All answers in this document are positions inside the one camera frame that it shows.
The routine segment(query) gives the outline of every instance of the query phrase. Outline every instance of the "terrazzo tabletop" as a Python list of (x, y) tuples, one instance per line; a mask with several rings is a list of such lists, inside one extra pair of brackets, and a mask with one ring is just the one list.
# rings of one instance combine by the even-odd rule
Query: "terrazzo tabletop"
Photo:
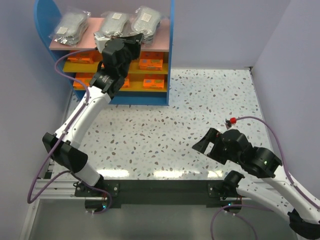
[[(68, 114), (77, 104), (73, 96)], [(79, 149), (105, 179), (223, 179), (230, 164), (217, 163), (192, 146), (209, 128), (224, 132), (226, 118), (248, 115), (262, 118), (248, 70), (173, 69), (169, 106), (108, 105)], [(262, 123), (246, 119), (237, 128), (252, 145), (271, 149)], [(55, 164), (51, 177), (64, 170)]]

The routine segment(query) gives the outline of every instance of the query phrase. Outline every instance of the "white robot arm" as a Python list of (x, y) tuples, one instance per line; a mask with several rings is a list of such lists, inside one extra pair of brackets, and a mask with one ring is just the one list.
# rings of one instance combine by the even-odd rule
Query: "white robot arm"
[(46, 133), (42, 138), (49, 153), (63, 136), (51, 158), (97, 189), (104, 188), (104, 178), (90, 166), (88, 156), (78, 148), (94, 119), (123, 86), (131, 61), (139, 58), (142, 39), (141, 33), (107, 41), (102, 50), (102, 61), (89, 84), (89, 98), (85, 94), (67, 121), (54, 134)]
[(226, 176), (218, 191), (224, 195), (236, 191), (239, 195), (249, 197), (278, 213), (288, 220), (291, 229), (302, 237), (320, 238), (320, 211), (317, 204), (320, 201), (291, 175), (294, 184), (290, 183), (282, 161), (272, 151), (253, 147), (243, 133), (233, 128), (224, 133), (210, 128), (192, 148), (204, 153), (209, 143), (214, 144), (207, 154), (209, 158), (223, 165), (227, 161), (240, 165), (248, 174), (271, 185), (280, 195), (258, 187), (236, 171), (231, 171)]

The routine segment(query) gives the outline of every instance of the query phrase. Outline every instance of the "orange snack box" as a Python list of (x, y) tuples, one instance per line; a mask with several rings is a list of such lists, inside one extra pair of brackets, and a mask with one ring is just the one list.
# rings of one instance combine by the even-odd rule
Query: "orange snack box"
[(144, 89), (164, 89), (165, 75), (163, 74), (146, 74), (143, 79)]
[(130, 78), (129, 75), (124, 79), (124, 84), (122, 86), (122, 89), (130, 88)]
[(143, 51), (140, 55), (139, 68), (141, 70), (162, 71), (163, 65), (163, 52)]
[[(83, 82), (88, 87), (93, 76), (94, 76), (94, 73), (77, 72), (77, 74), (75, 75), (75, 78)], [(73, 87), (75, 90), (85, 89), (84, 86), (82, 86), (80, 83), (76, 81), (73, 82)]]
[(76, 55), (69, 56), (68, 60), (78, 64), (93, 64), (95, 62), (96, 51), (80, 52)]

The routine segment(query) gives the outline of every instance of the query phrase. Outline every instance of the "pink shelf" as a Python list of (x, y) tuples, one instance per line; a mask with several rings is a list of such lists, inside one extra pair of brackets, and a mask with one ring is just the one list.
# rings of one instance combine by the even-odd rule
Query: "pink shelf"
[[(93, 49), (96, 47), (94, 32), (99, 30), (100, 24), (103, 18), (91, 17), (89, 18), (89, 27), (85, 31), (82, 40), (76, 46), (67, 46), (58, 42), (52, 41), (50, 44), (51, 50), (82, 50), (82, 49)], [(150, 52), (169, 52), (170, 45), (170, 20), (163, 19), (159, 28), (156, 31), (155, 38), (152, 45), (142, 46), (142, 51)]]

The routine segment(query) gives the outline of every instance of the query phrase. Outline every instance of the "blue shelf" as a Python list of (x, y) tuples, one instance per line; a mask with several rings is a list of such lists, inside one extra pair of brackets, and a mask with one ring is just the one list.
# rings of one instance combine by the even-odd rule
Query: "blue shelf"
[[(77, 95), (83, 98), (85, 91), (77, 90)], [(166, 92), (118, 92), (110, 102), (112, 105), (153, 105), (168, 106)]]
[[(111, 104), (121, 105), (169, 105), (169, 90), (170, 90), (170, 72), (172, 60), (172, 46), (173, 46), (173, 33), (174, 33), (174, 7), (175, 0), (170, 1), (170, 38), (169, 38), (169, 55), (168, 58), (168, 75), (167, 75), (167, 92), (119, 92), (118, 95), (111, 101)], [(34, 3), (34, 23), (43, 44), (51, 54), (54, 61), (67, 54), (66, 49), (50, 50), (52, 40), (49, 35), (54, 31), (55, 27), (61, 19), (61, 13), (55, 4), (54, 0), (35, 0)], [(59, 65), (59, 70), (63, 71), (64, 61)], [(67, 73), (69, 76), (74, 76), (73, 73)], [(73, 82), (69, 81), (69, 85), (74, 91), (78, 99), (83, 98), (85, 91), (74, 90)]]

